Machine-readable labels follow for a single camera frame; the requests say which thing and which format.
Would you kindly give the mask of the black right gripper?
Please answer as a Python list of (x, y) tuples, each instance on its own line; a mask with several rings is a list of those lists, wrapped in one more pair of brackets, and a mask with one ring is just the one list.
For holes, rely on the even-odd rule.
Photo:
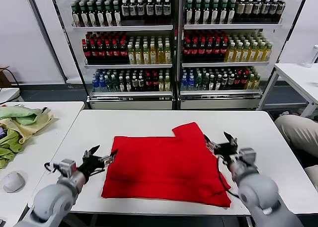
[(215, 154), (220, 155), (227, 164), (232, 163), (231, 155), (237, 154), (238, 144), (237, 138), (234, 138), (231, 134), (224, 132), (228, 143), (216, 144), (215, 142), (211, 141), (206, 135), (204, 135), (205, 143), (207, 149)]

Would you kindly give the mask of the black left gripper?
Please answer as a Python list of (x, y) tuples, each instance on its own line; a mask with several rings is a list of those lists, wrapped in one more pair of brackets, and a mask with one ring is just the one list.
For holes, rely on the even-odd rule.
[(89, 179), (91, 176), (103, 172), (104, 166), (112, 164), (118, 153), (118, 149), (116, 149), (112, 151), (110, 155), (101, 158), (94, 156), (99, 147), (100, 145), (94, 146), (83, 154), (82, 164), (77, 168), (77, 171), (81, 172), (85, 179)]

